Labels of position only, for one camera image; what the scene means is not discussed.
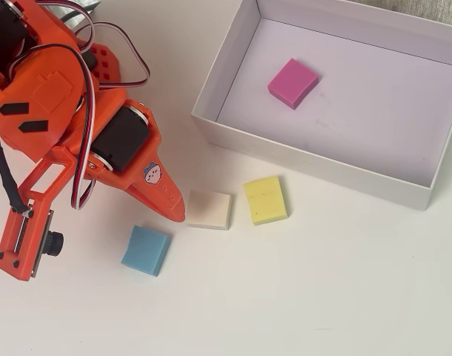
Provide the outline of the orange gripper body black servo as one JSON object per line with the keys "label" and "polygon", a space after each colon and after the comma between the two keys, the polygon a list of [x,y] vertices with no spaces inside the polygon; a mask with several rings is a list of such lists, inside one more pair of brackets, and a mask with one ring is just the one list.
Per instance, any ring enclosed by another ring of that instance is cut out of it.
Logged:
{"label": "orange gripper body black servo", "polygon": [[127,98],[123,88],[100,90],[87,173],[124,173],[150,163],[150,109]]}

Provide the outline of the orange gripper finger with sticker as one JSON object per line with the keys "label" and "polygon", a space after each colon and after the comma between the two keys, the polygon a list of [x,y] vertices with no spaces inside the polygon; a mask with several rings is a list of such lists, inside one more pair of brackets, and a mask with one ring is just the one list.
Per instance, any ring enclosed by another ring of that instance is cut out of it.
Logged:
{"label": "orange gripper finger with sticker", "polygon": [[135,167],[129,172],[86,172],[86,176],[125,191],[163,217],[179,223],[185,219],[185,204],[180,190],[158,157],[160,142],[159,129],[150,112],[150,163],[143,169]]}

